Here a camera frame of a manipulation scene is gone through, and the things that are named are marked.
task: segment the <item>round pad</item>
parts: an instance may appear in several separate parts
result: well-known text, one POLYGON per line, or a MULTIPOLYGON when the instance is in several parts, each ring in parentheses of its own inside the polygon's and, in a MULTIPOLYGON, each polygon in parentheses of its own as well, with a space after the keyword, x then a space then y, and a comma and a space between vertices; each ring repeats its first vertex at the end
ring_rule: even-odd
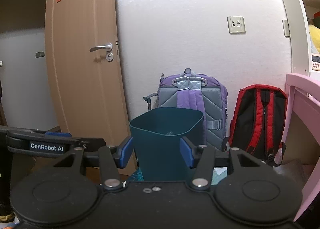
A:
POLYGON ((37 224, 63 224, 88 211, 97 187, 70 168, 46 168, 23 179, 11 192, 11 205, 24 219, 37 224))
POLYGON ((263 178, 241 172, 220 181, 214 198, 237 219, 271 224, 293 219, 300 207, 301 191, 289 179, 276 174, 263 178))

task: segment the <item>blue gripper pad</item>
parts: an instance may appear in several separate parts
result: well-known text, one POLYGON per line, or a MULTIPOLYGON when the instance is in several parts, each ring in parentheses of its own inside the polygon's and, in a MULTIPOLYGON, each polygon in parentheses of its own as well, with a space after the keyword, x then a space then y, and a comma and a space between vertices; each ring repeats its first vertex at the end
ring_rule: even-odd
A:
POLYGON ((63 133, 63 132, 46 132, 45 135, 60 136, 60 137, 72 137, 70 133, 63 133))
POLYGON ((194 158, 192 156, 192 150, 184 139, 180 138, 180 153, 189 168, 194 167, 194 158))
POLYGON ((120 152, 120 166, 121 168, 125 168, 127 166, 127 163, 131 157, 131 154, 133 152, 133 143, 132 143, 132 137, 127 141, 127 143, 122 147, 120 152))

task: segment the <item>backpack zipper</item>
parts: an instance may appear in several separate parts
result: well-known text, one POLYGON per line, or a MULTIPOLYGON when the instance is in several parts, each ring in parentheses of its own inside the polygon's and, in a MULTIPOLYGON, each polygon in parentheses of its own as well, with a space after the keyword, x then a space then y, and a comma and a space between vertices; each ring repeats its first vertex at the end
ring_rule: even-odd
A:
POLYGON ((266 159, 268 159, 268 152, 267 152, 267 122, 266 122, 266 106, 263 106, 263 125, 264 125, 264 150, 266 159))

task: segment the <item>door handle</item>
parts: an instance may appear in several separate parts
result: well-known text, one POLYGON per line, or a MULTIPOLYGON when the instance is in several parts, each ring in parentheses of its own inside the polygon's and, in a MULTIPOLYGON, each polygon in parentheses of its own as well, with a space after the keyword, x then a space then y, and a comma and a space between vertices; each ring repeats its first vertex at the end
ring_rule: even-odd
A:
POLYGON ((97 51, 99 49, 105 49, 107 52, 110 52, 112 50, 112 44, 111 43, 107 43, 104 46, 95 46, 95 47, 90 48, 89 51, 90 52, 94 52, 94 51, 97 51))

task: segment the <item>metal screw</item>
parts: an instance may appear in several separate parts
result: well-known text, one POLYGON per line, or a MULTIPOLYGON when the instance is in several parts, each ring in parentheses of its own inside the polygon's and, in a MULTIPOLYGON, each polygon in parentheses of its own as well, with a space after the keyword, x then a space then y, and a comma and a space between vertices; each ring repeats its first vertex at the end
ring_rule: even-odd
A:
POLYGON ((151 190, 150 188, 144 188, 144 189, 143 189, 143 192, 149 194, 149 193, 152 192, 152 190, 151 190))
POLYGON ((120 181, 115 178, 109 178, 104 182, 105 186, 107 187, 117 187, 120 185, 120 181))
POLYGON ((161 190, 161 188, 160 188, 160 187, 158 187, 158 186, 154 186, 154 187, 152 188, 152 190, 153 190, 153 191, 160 191, 160 190, 161 190))
POLYGON ((192 183, 196 186, 196 187, 204 187, 206 186, 209 182, 204 179, 204 178, 196 178, 192 181, 192 183))

